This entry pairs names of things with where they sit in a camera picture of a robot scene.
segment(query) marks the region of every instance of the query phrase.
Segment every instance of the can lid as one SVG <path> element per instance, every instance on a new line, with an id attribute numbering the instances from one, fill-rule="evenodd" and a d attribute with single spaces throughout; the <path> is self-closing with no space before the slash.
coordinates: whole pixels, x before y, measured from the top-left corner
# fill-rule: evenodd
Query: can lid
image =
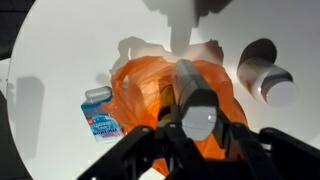
<path id="1" fill-rule="evenodd" d="M 266 83 L 261 91 L 265 101 L 273 107 L 286 107 L 298 98 L 298 87 L 288 79 L 275 79 Z"/>

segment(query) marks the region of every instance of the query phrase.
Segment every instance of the white table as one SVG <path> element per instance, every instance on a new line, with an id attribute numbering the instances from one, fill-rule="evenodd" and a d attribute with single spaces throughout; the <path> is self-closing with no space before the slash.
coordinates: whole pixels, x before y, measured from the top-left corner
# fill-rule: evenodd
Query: white table
<path id="1" fill-rule="evenodd" d="M 276 127 L 318 148 L 319 5 L 235 0 L 221 13 L 202 17 L 190 42 L 219 41 L 235 97 L 253 130 Z M 181 14 L 179 6 L 170 8 Z M 84 92 L 108 85 L 121 40 L 135 36 L 170 50 L 170 29 L 167 16 L 150 11 L 143 1 L 36 1 L 14 47 L 7 91 L 14 140 L 35 179 L 75 179 L 113 145 L 94 141 L 80 109 Z M 269 108 L 239 84 L 240 55 L 259 38 L 275 43 L 276 64 L 299 86 L 300 99 L 293 106 Z M 151 177 L 162 178 L 156 172 L 146 179 Z"/>

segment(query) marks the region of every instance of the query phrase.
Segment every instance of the plastic bag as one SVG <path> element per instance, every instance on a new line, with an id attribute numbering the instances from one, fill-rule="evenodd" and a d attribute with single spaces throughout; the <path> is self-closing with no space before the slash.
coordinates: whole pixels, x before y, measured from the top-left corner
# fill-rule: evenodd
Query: plastic bag
<path id="1" fill-rule="evenodd" d="M 192 62 L 218 95 L 220 108 L 234 122 L 247 124 L 245 115 L 233 97 L 232 82 L 223 67 L 204 60 Z M 175 63 L 162 57 L 146 56 L 130 60 L 112 75 L 114 97 L 101 108 L 111 114 L 130 132 L 138 125 L 156 128 L 160 107 L 160 92 L 171 84 Z M 204 158 L 223 159 L 213 135 L 195 144 Z M 167 176 L 164 160 L 156 160 L 153 168 Z"/>

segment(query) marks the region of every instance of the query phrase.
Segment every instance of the orange plastic bag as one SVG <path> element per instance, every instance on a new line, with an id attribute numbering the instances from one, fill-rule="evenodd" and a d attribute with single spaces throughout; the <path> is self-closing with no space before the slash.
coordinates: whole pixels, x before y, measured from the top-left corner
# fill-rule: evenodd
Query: orange plastic bag
<path id="1" fill-rule="evenodd" d="M 233 97 L 232 82 L 223 67 L 204 60 L 193 61 L 218 95 L 220 108 L 231 121 L 247 124 L 241 107 Z M 171 84 L 175 63 L 162 57 L 146 56 L 130 60 L 112 75 L 114 97 L 101 108 L 121 123 L 126 132 L 138 125 L 156 128 L 160 108 L 160 92 Z M 218 147 L 213 135 L 203 141 L 195 141 L 205 158 L 224 158 L 224 151 Z M 163 175 L 168 172 L 163 160 L 155 161 L 153 168 Z"/>

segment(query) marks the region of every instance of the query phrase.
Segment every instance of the orange object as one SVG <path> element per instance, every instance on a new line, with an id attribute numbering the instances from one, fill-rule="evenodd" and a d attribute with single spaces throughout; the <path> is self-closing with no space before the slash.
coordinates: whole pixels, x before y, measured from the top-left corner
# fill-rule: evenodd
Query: orange object
<path id="1" fill-rule="evenodd" d="M 233 97 L 232 82 L 224 68 L 204 60 L 192 62 L 218 95 L 220 108 L 234 122 L 247 125 L 245 115 Z M 146 56 L 130 60 L 116 71 L 111 79 L 114 97 L 101 106 L 130 132 L 137 125 L 156 128 L 160 108 L 160 92 L 171 84 L 175 63 L 162 57 Z M 213 135 L 203 141 L 195 141 L 204 158 L 223 159 Z M 167 176 L 164 160 L 155 161 L 153 168 Z"/>

